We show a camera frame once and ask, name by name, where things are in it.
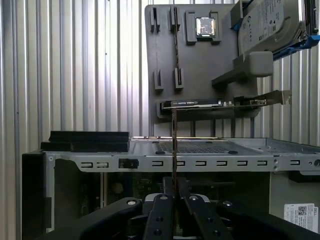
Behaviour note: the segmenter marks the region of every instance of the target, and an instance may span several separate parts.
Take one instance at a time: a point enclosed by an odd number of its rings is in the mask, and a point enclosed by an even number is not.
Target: gray bracket
[[[230,84],[251,78],[264,78],[274,73],[274,56],[270,51],[253,51],[233,60],[233,69],[213,79],[212,86]]]

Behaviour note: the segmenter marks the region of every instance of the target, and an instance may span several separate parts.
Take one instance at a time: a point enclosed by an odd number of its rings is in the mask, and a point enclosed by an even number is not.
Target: screw
[[[135,205],[136,201],[128,201],[127,203],[128,203],[128,205]]]
[[[197,200],[197,199],[198,199],[198,197],[197,197],[197,196],[194,196],[194,195],[191,195],[189,198],[190,198],[191,200]]]
[[[232,203],[229,202],[229,201],[224,201],[224,202],[223,202],[223,205],[226,205],[227,207],[231,207],[231,206],[232,206]]]

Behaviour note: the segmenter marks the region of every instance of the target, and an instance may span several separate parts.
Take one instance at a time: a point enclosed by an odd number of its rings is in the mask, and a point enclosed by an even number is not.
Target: cpu processor
[[[216,21],[210,17],[196,18],[197,38],[212,38],[216,34]]]

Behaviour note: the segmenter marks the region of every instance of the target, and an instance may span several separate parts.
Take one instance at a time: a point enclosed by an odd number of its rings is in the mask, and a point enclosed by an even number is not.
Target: rectangular slot
[[[153,80],[154,80],[154,89],[155,90],[163,90],[163,86],[161,83],[161,71],[160,70],[155,70],[153,72]]]
[[[96,167],[98,169],[107,169],[107,168],[109,168],[109,163],[108,162],[97,162]]]
[[[92,162],[81,162],[82,169],[92,169],[94,167],[94,164]]]
[[[186,162],[185,162],[185,161],[178,161],[178,162],[176,163],[176,165],[177,165],[178,167],[184,167],[184,166],[186,165]]]
[[[257,166],[267,166],[268,162],[267,161],[258,161]]]
[[[291,166],[299,166],[300,165],[300,160],[291,160],[290,161]]]
[[[163,161],[152,161],[152,167],[163,167],[164,162]]]
[[[228,161],[216,161],[218,167],[225,167],[228,165]]]
[[[236,165],[237,166],[248,166],[248,161],[237,161]]]
[[[195,165],[205,167],[207,166],[207,161],[195,161]]]

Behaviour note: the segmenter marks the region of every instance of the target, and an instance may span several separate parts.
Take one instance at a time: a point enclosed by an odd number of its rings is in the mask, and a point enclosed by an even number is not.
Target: hard drive
[[[280,53],[318,34],[315,0],[254,0],[238,32],[239,55]]]

